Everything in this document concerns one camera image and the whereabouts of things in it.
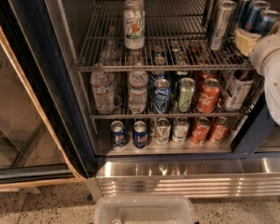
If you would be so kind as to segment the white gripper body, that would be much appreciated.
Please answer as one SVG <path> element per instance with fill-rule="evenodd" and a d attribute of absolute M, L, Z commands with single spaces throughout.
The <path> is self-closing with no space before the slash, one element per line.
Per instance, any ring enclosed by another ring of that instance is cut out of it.
<path fill-rule="evenodd" d="M 248 58 L 259 75 L 263 75 L 265 59 L 278 50 L 280 50 L 280 35 L 267 35 L 252 48 Z"/>

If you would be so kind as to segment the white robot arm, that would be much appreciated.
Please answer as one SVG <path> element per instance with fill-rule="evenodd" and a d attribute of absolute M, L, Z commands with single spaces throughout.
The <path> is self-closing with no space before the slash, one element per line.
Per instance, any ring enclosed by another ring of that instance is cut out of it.
<path fill-rule="evenodd" d="M 266 104 L 273 120 L 280 126 L 280 31 L 262 37 L 237 28 L 235 45 L 264 77 Z"/>

